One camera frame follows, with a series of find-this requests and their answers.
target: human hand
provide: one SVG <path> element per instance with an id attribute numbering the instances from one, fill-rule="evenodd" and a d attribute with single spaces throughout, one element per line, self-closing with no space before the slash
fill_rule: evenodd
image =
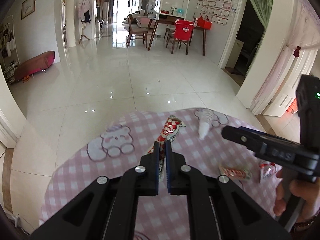
<path id="1" fill-rule="evenodd" d="M 282 178 L 282 170 L 276 176 L 277 178 Z M 314 217 L 320 208 L 320 178 L 317 178 L 315 183 L 293 180 L 290 183 L 289 189 L 293 195 L 301 197 L 306 201 L 297 222 L 305 222 Z M 280 182 L 276 188 L 276 201 L 273 208 L 276 216 L 281 216 L 286 209 L 286 202 L 283 198 L 284 188 Z"/>

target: metal screw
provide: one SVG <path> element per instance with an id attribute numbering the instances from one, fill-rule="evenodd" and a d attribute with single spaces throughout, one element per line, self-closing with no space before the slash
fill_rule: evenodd
<path id="1" fill-rule="evenodd" d="M 189 165 L 182 165 L 180 169 L 185 172 L 191 171 L 191 167 Z"/>
<path id="2" fill-rule="evenodd" d="M 146 168 L 143 167 L 143 166 L 137 166 L 137 167 L 135 167 L 135 171 L 136 171 L 137 173 L 143 173 L 143 172 L 146 171 Z"/>
<path id="3" fill-rule="evenodd" d="M 220 181 L 221 183 L 227 183 L 227 182 L 229 181 L 229 178 L 228 178 L 226 175 L 221 175 L 221 176 L 219 177 L 219 181 Z"/>
<path id="4" fill-rule="evenodd" d="M 108 178 L 105 176 L 100 176 L 99 178 L 97 178 L 98 184 L 106 184 L 107 181 L 108 181 Z"/>

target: pink sheer curtain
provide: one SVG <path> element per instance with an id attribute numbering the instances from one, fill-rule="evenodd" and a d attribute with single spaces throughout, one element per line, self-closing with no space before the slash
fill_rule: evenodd
<path id="1" fill-rule="evenodd" d="M 261 114 L 262 111 L 257 113 L 258 108 L 261 110 L 267 107 L 268 102 L 264 100 L 273 93 L 297 46 L 301 47 L 301 50 L 320 49 L 320 19 L 308 0 L 297 0 L 296 15 L 292 20 L 294 22 L 287 45 L 252 101 L 250 110 L 255 114 Z"/>

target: red gift bag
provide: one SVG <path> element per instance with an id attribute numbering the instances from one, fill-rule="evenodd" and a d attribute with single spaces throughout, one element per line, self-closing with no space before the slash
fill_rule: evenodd
<path id="1" fill-rule="evenodd" d="M 206 30 L 210 30 L 211 29 L 211 25 L 212 25 L 212 22 L 209 21 L 209 18 L 207 16 L 207 19 L 203 19 L 202 16 L 200 16 L 198 18 L 198 26 L 201 27 L 201 28 L 204 28 Z"/>
<path id="2" fill-rule="evenodd" d="M 177 19 L 174 24 L 176 26 L 174 37 L 178 40 L 188 41 L 195 27 L 193 22 Z"/>

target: wooden table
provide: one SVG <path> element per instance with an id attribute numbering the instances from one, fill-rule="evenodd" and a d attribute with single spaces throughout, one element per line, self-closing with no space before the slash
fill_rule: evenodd
<path id="1" fill-rule="evenodd" d="M 170 15 L 170 14 L 158 13 L 156 15 L 156 17 L 150 18 L 150 21 L 149 21 L 149 24 L 148 24 L 148 29 L 150 28 L 152 21 L 155 21 L 155 26 L 153 27 L 151 38 L 150 38 L 150 41 L 149 41 L 148 51 L 150 51 L 150 49 L 151 49 L 151 45 L 152 45 L 152 42 L 153 42 L 153 38 L 156 35 L 156 30 L 157 30 L 158 24 L 161 23 L 161 24 L 174 25 L 174 22 L 177 19 L 183 19 L 184 20 L 184 17 L 179 17 L 179 16 L 175 16 L 175 15 Z M 205 56 L 206 30 L 204 28 L 202 28 L 202 27 L 199 27 L 199 26 L 196 26 L 194 28 L 194 30 L 200 30 L 200 31 L 203 32 L 203 53 L 202 53 L 202 55 Z M 189 45 L 191 45 L 192 34 L 191 34 L 191 38 L 190 38 L 190 41 L 189 41 Z"/>

